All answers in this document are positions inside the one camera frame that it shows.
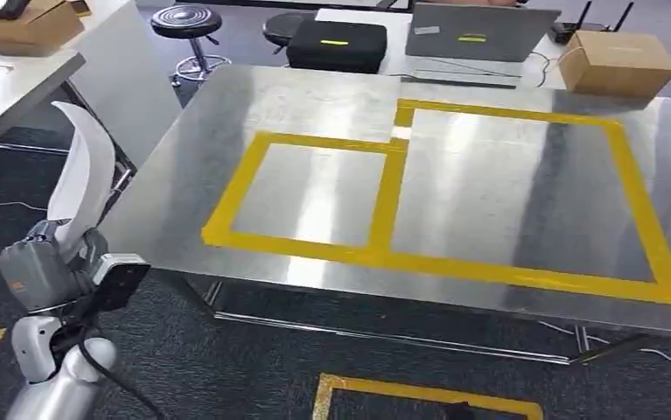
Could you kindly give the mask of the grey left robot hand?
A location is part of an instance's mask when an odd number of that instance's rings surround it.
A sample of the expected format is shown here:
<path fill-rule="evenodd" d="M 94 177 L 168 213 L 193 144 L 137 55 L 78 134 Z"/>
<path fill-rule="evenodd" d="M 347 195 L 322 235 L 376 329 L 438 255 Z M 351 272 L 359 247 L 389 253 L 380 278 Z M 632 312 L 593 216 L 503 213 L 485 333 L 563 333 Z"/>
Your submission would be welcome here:
<path fill-rule="evenodd" d="M 93 293 L 92 280 L 108 242 L 94 227 L 62 255 L 57 230 L 67 220 L 41 220 L 26 236 L 0 253 L 0 273 L 28 312 L 45 311 Z"/>

